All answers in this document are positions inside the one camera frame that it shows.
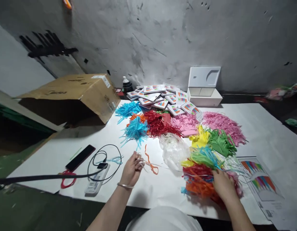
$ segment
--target white clothing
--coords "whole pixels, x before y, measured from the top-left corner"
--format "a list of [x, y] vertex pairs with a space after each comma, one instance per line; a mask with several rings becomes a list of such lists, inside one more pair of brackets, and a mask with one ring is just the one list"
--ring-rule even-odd
[[126, 231], [203, 231], [199, 222], [179, 209], [159, 206], [133, 219]]

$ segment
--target qr code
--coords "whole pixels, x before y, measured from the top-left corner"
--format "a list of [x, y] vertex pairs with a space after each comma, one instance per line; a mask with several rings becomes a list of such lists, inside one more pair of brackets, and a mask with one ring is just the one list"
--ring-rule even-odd
[[266, 213], [267, 213], [267, 216], [268, 216], [268, 217], [273, 217], [273, 216], [271, 215], [271, 213], [270, 213], [269, 210], [266, 210]]

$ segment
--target left hand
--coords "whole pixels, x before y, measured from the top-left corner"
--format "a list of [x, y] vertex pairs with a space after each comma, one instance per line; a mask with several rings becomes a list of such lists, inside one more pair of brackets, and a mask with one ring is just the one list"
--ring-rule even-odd
[[137, 154], [136, 151], [133, 152], [133, 155], [126, 162], [122, 178], [120, 179], [120, 184], [125, 184], [128, 186], [134, 186], [140, 177], [142, 170], [142, 165], [140, 164], [141, 155]]

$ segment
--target plastic bag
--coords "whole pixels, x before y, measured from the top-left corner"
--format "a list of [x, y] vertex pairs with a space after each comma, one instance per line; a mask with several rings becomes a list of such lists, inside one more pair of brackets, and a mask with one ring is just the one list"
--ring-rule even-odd
[[174, 171], [182, 171], [180, 162], [190, 156], [188, 145], [173, 133], [162, 134], [159, 137], [159, 144], [163, 150], [163, 160], [165, 164]]

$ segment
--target silver bracelet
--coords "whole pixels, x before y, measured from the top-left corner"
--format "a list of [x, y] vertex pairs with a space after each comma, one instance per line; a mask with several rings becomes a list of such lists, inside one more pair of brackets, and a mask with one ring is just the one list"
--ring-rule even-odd
[[133, 189], [134, 187], [133, 186], [129, 186], [129, 185], [125, 185], [125, 184], [120, 184], [120, 183], [117, 183], [118, 186], [121, 186], [123, 188], [131, 188]]

